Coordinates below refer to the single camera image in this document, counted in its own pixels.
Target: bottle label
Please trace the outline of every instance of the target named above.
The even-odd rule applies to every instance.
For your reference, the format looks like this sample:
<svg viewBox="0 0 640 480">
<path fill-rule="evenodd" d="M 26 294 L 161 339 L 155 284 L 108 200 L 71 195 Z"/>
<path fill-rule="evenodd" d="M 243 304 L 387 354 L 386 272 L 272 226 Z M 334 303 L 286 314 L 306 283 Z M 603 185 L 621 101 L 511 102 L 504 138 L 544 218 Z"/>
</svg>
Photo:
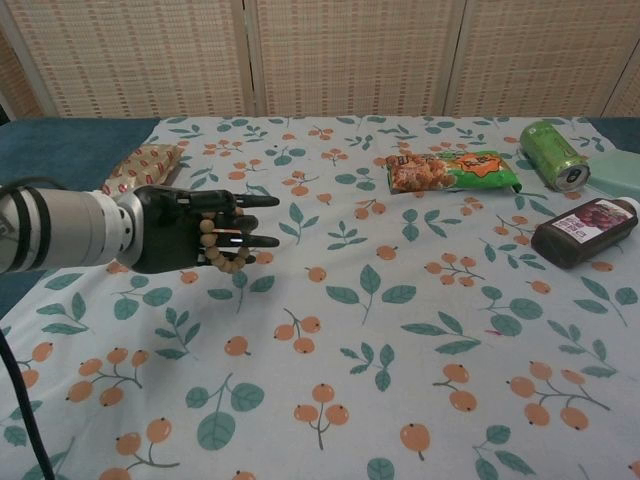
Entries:
<svg viewBox="0 0 640 480">
<path fill-rule="evenodd" d="M 571 215 L 562 217 L 551 225 L 585 243 L 616 225 L 621 224 L 633 215 L 624 208 L 607 200 L 587 203 Z"/>
</svg>

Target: robot finger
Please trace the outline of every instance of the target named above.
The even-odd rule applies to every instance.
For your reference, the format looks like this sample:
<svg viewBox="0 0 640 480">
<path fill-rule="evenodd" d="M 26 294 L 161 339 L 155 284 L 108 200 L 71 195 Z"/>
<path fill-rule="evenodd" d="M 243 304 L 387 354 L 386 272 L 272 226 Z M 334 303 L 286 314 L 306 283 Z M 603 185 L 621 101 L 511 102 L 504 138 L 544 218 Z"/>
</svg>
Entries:
<svg viewBox="0 0 640 480">
<path fill-rule="evenodd" d="M 264 195 L 234 195 L 236 205 L 241 208 L 251 207 L 275 207 L 280 205 L 280 200 L 276 197 Z"/>
<path fill-rule="evenodd" d="M 218 233 L 216 240 L 218 247 L 273 248 L 278 245 L 280 245 L 280 240 L 277 238 L 244 233 Z"/>
<path fill-rule="evenodd" d="M 258 228 L 258 219 L 253 215 L 234 216 L 220 214 L 215 218 L 215 225 L 216 228 L 241 230 L 244 233 L 249 233 Z"/>
<path fill-rule="evenodd" d="M 220 253 L 222 255 L 224 255 L 224 257 L 228 260 L 235 260 L 236 258 L 238 258 L 238 254 L 237 253 L 233 253 L 233 252 L 224 252 L 224 251 L 220 251 Z M 247 264 L 251 264 L 251 263 L 255 263 L 256 261 L 256 257 L 254 257 L 253 255 L 249 255 L 246 259 L 245 259 Z"/>
</svg>

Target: green snack bag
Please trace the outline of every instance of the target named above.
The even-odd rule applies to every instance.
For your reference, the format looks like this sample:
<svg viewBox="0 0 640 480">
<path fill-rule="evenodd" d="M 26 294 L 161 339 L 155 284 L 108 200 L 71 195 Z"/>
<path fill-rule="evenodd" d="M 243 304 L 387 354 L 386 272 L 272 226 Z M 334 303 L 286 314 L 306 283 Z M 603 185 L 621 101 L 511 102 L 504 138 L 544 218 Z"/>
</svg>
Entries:
<svg viewBox="0 0 640 480">
<path fill-rule="evenodd" d="M 387 157 L 391 193 L 512 187 L 522 189 L 498 152 L 407 154 Z"/>
</svg>

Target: black cable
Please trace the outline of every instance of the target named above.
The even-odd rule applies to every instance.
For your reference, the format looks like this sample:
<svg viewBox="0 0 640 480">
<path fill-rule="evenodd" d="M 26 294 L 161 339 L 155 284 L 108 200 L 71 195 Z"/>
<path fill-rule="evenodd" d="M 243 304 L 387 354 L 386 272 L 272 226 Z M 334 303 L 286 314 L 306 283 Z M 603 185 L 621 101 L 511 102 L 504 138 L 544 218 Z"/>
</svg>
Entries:
<svg viewBox="0 0 640 480">
<path fill-rule="evenodd" d="M 12 192 L 15 192 L 18 188 L 29 185 L 31 183 L 49 183 L 56 188 L 66 190 L 65 187 L 49 177 L 25 177 L 0 187 L 0 200 L 2 200 L 5 196 L 10 195 Z M 51 466 L 51 462 L 49 461 L 49 456 L 47 455 L 47 451 L 44 448 L 44 444 L 42 443 L 40 431 L 38 430 L 38 424 L 36 423 L 36 418 L 33 415 L 33 410 L 31 409 L 31 401 L 29 400 L 27 387 L 24 384 L 24 379 L 22 378 L 22 372 L 20 371 L 18 362 L 16 362 L 16 359 L 13 356 L 13 352 L 11 351 L 9 344 L 7 343 L 7 339 L 5 338 L 1 330 L 0 357 L 2 357 L 2 362 L 7 368 L 11 383 L 13 383 L 13 390 L 15 391 L 16 398 L 18 399 L 18 405 L 20 407 L 20 412 L 22 413 L 24 426 L 27 429 L 27 434 L 29 435 L 29 441 L 31 442 L 33 453 L 35 453 L 36 458 L 38 459 L 40 470 L 42 470 L 42 476 L 45 480 L 55 480 L 55 474 L 53 473 L 53 468 Z"/>
<path fill-rule="evenodd" d="M 33 410 L 31 409 L 31 402 L 29 401 L 27 387 L 25 386 L 24 380 L 22 378 L 22 372 L 20 371 L 18 362 L 16 362 L 16 359 L 13 356 L 13 352 L 9 348 L 7 339 L 4 337 L 1 331 L 0 356 L 2 357 L 2 361 L 4 362 L 5 367 L 7 367 L 9 378 L 11 378 L 11 382 L 13 383 L 13 390 L 16 392 L 16 397 L 18 398 L 18 405 L 20 406 L 20 411 L 22 412 L 24 426 L 26 427 L 27 433 L 29 434 L 31 448 L 33 449 L 33 453 L 36 454 L 36 458 L 38 459 L 38 463 L 40 464 L 40 469 L 42 470 L 42 475 L 44 476 L 45 480 L 54 480 L 55 474 L 53 473 L 53 468 L 51 467 L 51 462 L 49 461 L 47 451 L 45 450 L 44 444 L 42 443 L 42 438 L 40 438 L 38 424 L 36 423 L 36 418 L 34 417 Z"/>
</svg>

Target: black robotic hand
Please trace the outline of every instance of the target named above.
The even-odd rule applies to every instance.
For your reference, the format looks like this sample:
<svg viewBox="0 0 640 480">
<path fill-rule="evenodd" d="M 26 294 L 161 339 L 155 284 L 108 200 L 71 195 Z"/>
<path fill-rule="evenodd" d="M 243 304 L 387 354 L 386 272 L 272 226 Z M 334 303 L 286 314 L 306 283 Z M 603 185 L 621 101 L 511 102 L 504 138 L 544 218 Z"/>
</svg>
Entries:
<svg viewBox="0 0 640 480">
<path fill-rule="evenodd" d="M 246 263 L 253 263 L 255 257 L 248 254 L 249 248 L 277 247 L 280 242 L 276 238 L 252 235 L 258 219 L 244 215 L 243 209 L 279 203 L 275 197 L 233 195 L 225 190 L 137 188 L 118 201 L 133 220 L 133 238 L 128 248 L 118 255 L 118 260 L 136 272 L 160 273 L 210 265 L 211 255 L 205 255 L 206 247 L 211 251 L 215 246 L 214 250 L 241 248 L 239 252 L 220 250 L 220 254 L 230 261 L 240 255 Z M 206 228 L 201 231 L 201 224 L 212 217 L 215 230 L 208 239 L 214 239 L 215 245 L 203 245 L 210 232 Z"/>
</svg>

